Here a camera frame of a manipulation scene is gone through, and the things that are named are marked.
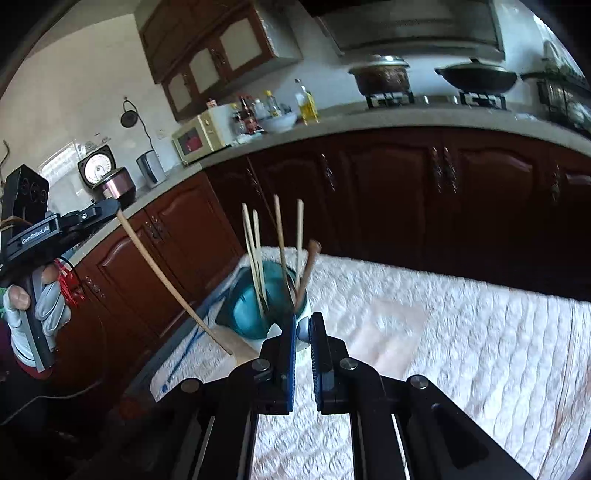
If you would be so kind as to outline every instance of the teal bowl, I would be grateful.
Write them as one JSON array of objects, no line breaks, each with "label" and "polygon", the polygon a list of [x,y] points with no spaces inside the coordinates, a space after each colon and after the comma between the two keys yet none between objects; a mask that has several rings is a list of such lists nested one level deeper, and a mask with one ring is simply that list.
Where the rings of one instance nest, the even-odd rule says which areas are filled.
[{"label": "teal bowl", "polygon": [[[252,282],[250,267],[241,268],[226,301],[217,315],[216,323],[234,330],[238,335],[251,340],[267,337],[269,328],[276,323],[279,327],[285,320],[293,319],[293,306],[283,282],[281,265],[273,261],[264,261],[262,269],[265,276],[265,291],[267,292],[268,311],[264,317],[256,301],[256,293]],[[296,272],[287,268],[287,274],[296,282]],[[299,318],[306,308],[308,294],[304,293],[304,301],[296,318]]]}]

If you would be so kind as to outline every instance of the hand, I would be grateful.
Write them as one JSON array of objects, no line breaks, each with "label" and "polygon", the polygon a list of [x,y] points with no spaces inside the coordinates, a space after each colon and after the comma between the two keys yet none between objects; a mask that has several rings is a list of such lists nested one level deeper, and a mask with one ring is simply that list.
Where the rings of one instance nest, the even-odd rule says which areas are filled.
[{"label": "hand", "polygon": [[[60,272],[56,265],[51,263],[43,269],[43,272],[41,273],[41,283],[43,285],[54,283],[57,281],[59,274]],[[24,288],[19,287],[18,285],[11,285],[8,287],[8,300],[10,306],[17,310],[27,310],[29,305],[31,305],[31,297],[29,297],[29,294]]]},{"label": "hand", "polygon": [[[70,320],[70,308],[61,294],[60,284],[57,281],[59,269],[55,264],[49,264],[43,269],[41,275],[37,273],[36,280],[43,286],[41,294],[35,305],[35,318],[43,326],[43,333],[47,339],[50,350],[56,346],[55,335],[57,331]],[[17,358],[28,365],[35,366],[35,360],[31,353],[25,329],[22,325],[23,311],[31,305],[28,293],[18,285],[11,285],[4,293],[2,299],[5,309],[5,319],[11,329],[11,344]]]}]

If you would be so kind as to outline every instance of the gas stove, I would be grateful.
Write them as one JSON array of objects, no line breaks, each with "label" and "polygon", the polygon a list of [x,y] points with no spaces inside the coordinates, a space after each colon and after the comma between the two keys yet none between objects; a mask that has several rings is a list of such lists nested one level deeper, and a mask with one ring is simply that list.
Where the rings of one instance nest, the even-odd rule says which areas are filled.
[{"label": "gas stove", "polygon": [[369,108],[393,107],[413,105],[414,95],[412,92],[379,93],[365,97]]},{"label": "gas stove", "polygon": [[502,95],[489,95],[487,93],[460,92],[460,103],[469,106],[482,106],[507,110],[507,102]]}]

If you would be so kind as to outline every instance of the cabinet handle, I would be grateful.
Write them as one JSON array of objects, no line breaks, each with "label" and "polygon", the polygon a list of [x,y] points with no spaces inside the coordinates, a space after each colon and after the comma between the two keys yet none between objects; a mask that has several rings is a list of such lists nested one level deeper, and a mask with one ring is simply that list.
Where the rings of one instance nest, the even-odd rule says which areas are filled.
[{"label": "cabinet handle", "polygon": [[554,183],[550,187],[552,192],[552,205],[557,206],[560,201],[560,167],[556,165],[556,170],[553,174]]},{"label": "cabinet handle", "polygon": [[221,53],[219,53],[217,50],[215,50],[214,48],[210,48],[209,49],[210,53],[217,59],[217,61],[221,64],[221,65],[225,65],[226,64],[226,59],[223,57],[223,55]]},{"label": "cabinet handle", "polygon": [[335,174],[332,173],[332,170],[329,167],[329,163],[326,160],[326,157],[324,156],[323,153],[320,154],[320,158],[321,158],[321,162],[322,162],[322,167],[324,169],[324,178],[326,178],[326,181],[328,181],[328,183],[330,185],[330,189],[333,192],[335,192],[336,191]]},{"label": "cabinet handle", "polygon": [[433,177],[435,178],[435,185],[437,185],[437,192],[441,193],[443,188],[441,186],[441,180],[443,178],[443,169],[441,162],[439,162],[439,152],[437,148],[433,147],[430,151],[431,154],[431,168],[433,169]]},{"label": "cabinet handle", "polygon": [[105,297],[105,294],[103,293],[103,291],[99,288],[99,286],[96,283],[94,283],[92,281],[92,279],[90,277],[85,277],[84,281],[86,282],[88,287],[95,293],[95,295],[98,295],[103,300],[107,299],[107,297]]},{"label": "cabinet handle", "polygon": [[256,190],[256,193],[261,198],[261,200],[264,200],[261,184],[258,183],[258,180],[255,178],[254,173],[252,173],[252,170],[248,167],[246,168],[246,174],[248,175],[248,178],[251,181],[251,187]]},{"label": "cabinet handle", "polygon": [[150,222],[146,221],[145,227],[146,227],[146,230],[150,233],[150,236],[154,239],[155,243],[158,243],[160,240],[162,240],[162,238],[159,236],[158,232],[154,228],[154,225],[152,225]]},{"label": "cabinet handle", "polygon": [[456,168],[453,166],[451,155],[447,147],[443,147],[443,162],[445,167],[445,174],[449,182],[452,184],[453,193],[457,193],[457,175]]},{"label": "cabinet handle", "polygon": [[152,215],[150,219],[152,220],[152,224],[156,227],[158,233],[162,235],[164,233],[164,227],[162,226],[162,222],[160,221],[160,219],[155,217],[154,215]]}]

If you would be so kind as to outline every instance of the kitchen cabinet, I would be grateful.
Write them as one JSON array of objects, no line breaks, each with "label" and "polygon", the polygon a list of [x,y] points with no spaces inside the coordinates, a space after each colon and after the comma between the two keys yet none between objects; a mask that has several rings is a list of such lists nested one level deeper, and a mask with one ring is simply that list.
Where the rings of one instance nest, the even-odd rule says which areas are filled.
[{"label": "kitchen cabinet", "polygon": [[140,29],[146,59],[159,83],[193,39],[190,7],[184,0],[162,0]]},{"label": "kitchen cabinet", "polygon": [[[134,231],[181,295],[198,306],[234,269],[243,250],[204,173],[129,218]],[[56,394],[81,390],[81,402],[104,413],[187,315],[121,227],[76,265],[86,300],[57,335]],[[106,356],[103,344],[106,334]]]},{"label": "kitchen cabinet", "polygon": [[157,231],[154,246],[197,304],[243,255],[204,173],[180,183],[146,206]]},{"label": "kitchen cabinet", "polygon": [[551,184],[548,215],[544,219],[544,265],[538,272],[541,290],[559,287],[556,294],[591,299],[591,161],[568,148],[548,149]]},{"label": "kitchen cabinet", "polygon": [[[81,278],[89,272],[77,267]],[[120,321],[96,298],[90,287],[82,287],[85,300],[72,308],[72,318],[57,335],[51,385],[60,393],[86,388],[105,376],[101,385],[84,397],[86,404],[100,409],[121,395],[153,350],[137,334],[130,319]]]},{"label": "kitchen cabinet", "polygon": [[[154,261],[185,299],[188,292],[157,249],[162,242],[147,213],[140,210],[129,219]],[[85,258],[89,275],[84,278],[96,297],[122,322],[134,321],[150,344],[156,345],[182,320],[182,308],[139,254],[131,239],[118,228]]]},{"label": "kitchen cabinet", "polygon": [[220,29],[221,65],[228,80],[234,80],[273,57],[261,20],[254,8],[229,19]]},{"label": "kitchen cabinet", "polygon": [[445,129],[441,160],[452,185],[455,274],[527,281],[545,208],[547,144],[517,135]]},{"label": "kitchen cabinet", "polygon": [[334,162],[331,186],[338,207],[344,254],[421,268],[429,207],[435,129],[393,129],[336,135],[327,155]]},{"label": "kitchen cabinet", "polygon": [[197,50],[189,62],[198,95],[207,95],[211,88],[226,80],[218,71],[223,59],[220,55],[221,48],[215,40],[210,39],[203,48]]},{"label": "kitchen cabinet", "polygon": [[[301,60],[289,24],[276,9],[262,2],[233,1],[222,13],[219,4],[212,8],[215,0],[186,1],[194,39],[157,80],[163,83],[176,120],[195,116],[210,98]],[[204,22],[207,27],[196,27]]]},{"label": "kitchen cabinet", "polygon": [[269,207],[248,156],[234,158],[205,170],[215,195],[243,249],[246,249],[242,204],[259,216],[261,244],[277,246],[274,210]]},{"label": "kitchen cabinet", "polygon": [[314,238],[322,245],[323,253],[340,255],[342,250],[332,215],[339,208],[335,178],[323,154],[322,143],[305,140],[249,157],[272,212],[274,195],[279,195],[285,244],[296,244],[297,199],[302,199],[304,247]]},{"label": "kitchen cabinet", "polygon": [[180,66],[177,73],[163,83],[163,89],[177,119],[195,116],[203,106],[188,64]]}]

